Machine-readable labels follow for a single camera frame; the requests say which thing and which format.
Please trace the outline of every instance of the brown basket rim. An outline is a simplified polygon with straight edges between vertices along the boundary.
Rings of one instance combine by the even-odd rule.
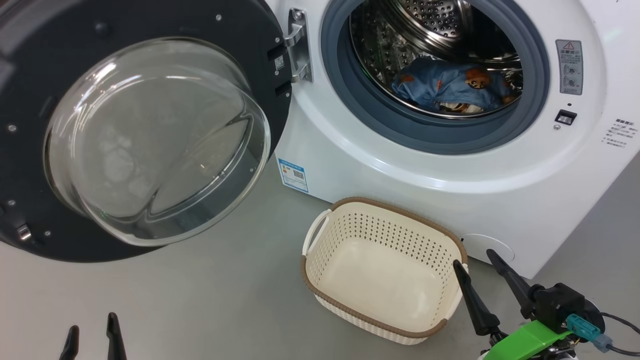
[[[372,205],[372,206],[377,206],[379,208],[383,208],[385,210],[389,210],[389,211],[393,211],[394,213],[400,214],[402,216],[408,217],[412,220],[418,221],[424,225],[427,225],[429,227],[432,227],[433,229],[436,229],[437,231],[440,231],[441,233],[445,234],[448,238],[450,238],[457,246],[458,249],[460,250],[460,258],[462,259],[462,263],[466,264],[468,262],[468,256],[467,256],[467,251],[465,250],[464,246],[462,245],[462,242],[460,241],[460,239],[458,239],[458,237],[450,232],[449,230],[447,230],[446,228],[430,221],[427,220],[423,217],[420,217],[414,213],[411,213],[407,210],[401,209],[401,208],[397,208],[395,206],[392,205],[388,205],[385,204],[384,202],[380,202],[380,201],[376,201],[376,200],[371,200],[371,199],[367,199],[365,197],[348,197],[346,199],[342,199],[338,202],[336,202],[335,204],[333,204],[331,206],[331,211],[335,211],[337,208],[339,208],[342,205],[345,204],[349,204],[351,202],[361,202],[363,204],[368,204],[368,205]],[[411,339],[421,339],[421,338],[428,338],[432,335],[434,335],[435,333],[437,333],[438,331],[442,330],[445,325],[447,325],[447,319],[442,319],[440,320],[440,322],[438,322],[434,327],[432,327],[429,330],[426,331],[421,331],[421,332],[413,332],[413,331],[406,331],[397,327],[393,327],[391,325],[388,325],[386,323],[380,322],[378,320],[375,320],[367,315],[364,315],[354,309],[351,309],[348,306],[345,306],[344,304],[336,301],[335,299],[331,298],[329,295],[323,293],[322,291],[320,291],[318,288],[316,288],[312,283],[311,280],[309,279],[309,276],[307,275],[307,257],[302,255],[302,259],[300,262],[300,270],[302,273],[302,279],[305,281],[305,284],[307,284],[307,287],[309,287],[309,289],[316,294],[317,296],[321,297],[323,300],[327,301],[329,304],[337,307],[338,309],[344,311],[345,313],[354,316],[355,318],[358,318],[362,321],[365,321],[371,325],[377,326],[380,329],[386,330],[386,331],[390,331],[393,332],[395,334],[398,334],[400,336],[404,336],[405,338],[411,338]]]

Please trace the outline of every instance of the front-load washing machine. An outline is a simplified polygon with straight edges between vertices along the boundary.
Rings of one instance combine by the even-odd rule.
[[[640,146],[632,1],[0,9],[0,239],[47,258],[109,261],[208,230],[275,151],[287,186],[402,206],[531,277]],[[419,58],[490,72],[509,101],[403,98],[393,82]]]
[[[455,232],[470,256],[486,260],[492,248],[533,277],[640,149],[627,105],[638,2],[280,6],[306,9],[312,53],[313,83],[294,86],[276,149],[284,184],[297,190],[412,210]],[[390,86],[416,54],[482,63],[518,99],[493,111],[424,111]]]

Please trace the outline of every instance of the teal connector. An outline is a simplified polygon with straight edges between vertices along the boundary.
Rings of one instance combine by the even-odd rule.
[[[589,342],[593,342],[600,335],[600,329],[597,326],[576,314],[571,314],[566,319],[566,329]]]
[[[576,314],[571,314],[566,319],[566,328],[577,336],[589,340],[601,352],[609,351],[607,346],[613,345],[611,338],[600,334],[600,329],[597,326]]]

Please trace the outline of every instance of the sticker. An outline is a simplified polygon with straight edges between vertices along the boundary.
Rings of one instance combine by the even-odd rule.
[[[611,127],[607,129],[607,133],[604,134],[600,142],[624,149],[629,141],[636,137],[637,133],[636,123],[616,119]]]
[[[556,40],[560,62],[560,92],[582,95],[582,42],[578,40]]]
[[[307,175],[305,175],[304,168],[293,165],[283,159],[278,159],[278,165],[280,166],[280,174],[282,175],[282,182],[284,185],[305,193],[309,192],[309,188],[307,187]]]
[[[276,64],[276,70],[280,70],[284,67],[284,55],[280,55],[274,61]]]

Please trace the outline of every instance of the gray floor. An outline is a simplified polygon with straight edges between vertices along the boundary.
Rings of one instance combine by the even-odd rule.
[[[634,160],[535,279],[585,294],[640,323],[640,158]],[[257,188],[212,233],[134,259],[77,265],[0,244],[0,358],[56,359],[81,328],[78,359],[105,359],[107,313],[120,317],[129,359],[476,359],[487,347],[462,304],[414,347],[382,340],[321,307],[300,278],[301,242],[327,204],[280,184],[270,164]],[[523,320],[506,284],[473,262],[474,285],[512,331]],[[640,338],[610,324],[619,347]],[[581,360],[623,359],[579,347]]]

